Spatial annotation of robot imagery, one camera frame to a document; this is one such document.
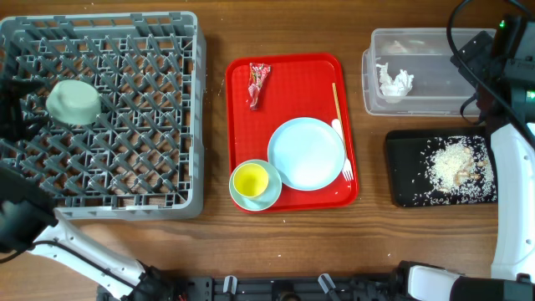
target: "tissue paper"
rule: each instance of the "tissue paper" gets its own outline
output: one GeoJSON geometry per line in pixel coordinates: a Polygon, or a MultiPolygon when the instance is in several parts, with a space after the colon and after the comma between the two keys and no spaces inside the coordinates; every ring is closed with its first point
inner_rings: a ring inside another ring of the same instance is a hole
{"type": "MultiPolygon", "coordinates": [[[[412,79],[414,75],[409,75],[407,71],[401,69],[394,80],[388,75],[388,63],[376,64],[379,70],[380,90],[384,96],[406,96],[412,89],[412,79]]],[[[400,99],[390,99],[388,102],[399,102],[400,99]]]]}

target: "cup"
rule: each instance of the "cup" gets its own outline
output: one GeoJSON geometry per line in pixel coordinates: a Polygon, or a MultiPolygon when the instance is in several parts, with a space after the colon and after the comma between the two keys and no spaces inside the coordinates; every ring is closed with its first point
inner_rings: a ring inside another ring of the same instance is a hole
{"type": "Polygon", "coordinates": [[[79,80],[57,83],[47,98],[50,116],[68,125],[88,125],[101,113],[99,92],[90,84],[79,80]]]}
{"type": "Polygon", "coordinates": [[[237,193],[256,201],[266,191],[269,183],[269,174],[265,168],[256,163],[247,163],[239,166],[234,172],[234,189],[237,193]]]}

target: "table surface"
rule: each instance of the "table surface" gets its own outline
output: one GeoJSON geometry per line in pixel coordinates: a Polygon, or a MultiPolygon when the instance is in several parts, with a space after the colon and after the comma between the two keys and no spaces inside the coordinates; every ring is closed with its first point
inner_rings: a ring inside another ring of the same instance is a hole
{"type": "MultiPolygon", "coordinates": [[[[374,117],[364,110],[361,55],[376,28],[445,27],[457,0],[114,1],[3,0],[15,15],[192,11],[206,36],[205,208],[187,221],[76,221],[119,253],[189,276],[317,276],[389,272],[401,260],[489,277],[497,205],[394,206],[384,139],[398,129],[455,127],[461,118],[374,117]],[[225,69],[234,59],[328,52],[344,69],[360,193],[348,207],[250,216],[228,193],[225,69]]],[[[495,28],[501,1],[475,2],[458,27],[495,28]]],[[[2,300],[94,300],[96,284],[28,254],[0,266],[2,300]]]]}

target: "red tray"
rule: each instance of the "red tray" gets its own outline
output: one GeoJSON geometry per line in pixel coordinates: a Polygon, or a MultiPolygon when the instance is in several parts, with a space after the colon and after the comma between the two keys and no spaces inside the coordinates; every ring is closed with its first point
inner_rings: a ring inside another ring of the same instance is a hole
{"type": "Polygon", "coordinates": [[[349,205],[359,193],[353,139],[345,99],[344,76],[340,62],[331,54],[293,54],[237,59],[228,68],[227,121],[230,172],[251,159],[268,160],[268,142],[284,122],[298,117],[312,117],[328,125],[337,118],[333,83],[336,83],[342,115],[342,127],[353,167],[353,181],[342,174],[327,187],[317,191],[298,191],[283,185],[281,196],[262,212],[285,212],[349,205]],[[262,87],[258,110],[247,102],[249,63],[272,65],[262,87]]]}

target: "gray plastic dish rack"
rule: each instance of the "gray plastic dish rack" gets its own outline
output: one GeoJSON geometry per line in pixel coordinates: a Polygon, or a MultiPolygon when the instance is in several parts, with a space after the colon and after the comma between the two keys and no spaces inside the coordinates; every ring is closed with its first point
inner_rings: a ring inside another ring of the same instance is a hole
{"type": "Polygon", "coordinates": [[[49,192],[67,218],[201,213],[206,40],[195,14],[5,18],[0,59],[2,78],[45,84],[21,99],[25,119],[47,114],[59,80],[99,91],[92,125],[49,123],[31,141],[0,140],[0,163],[49,192]]]}

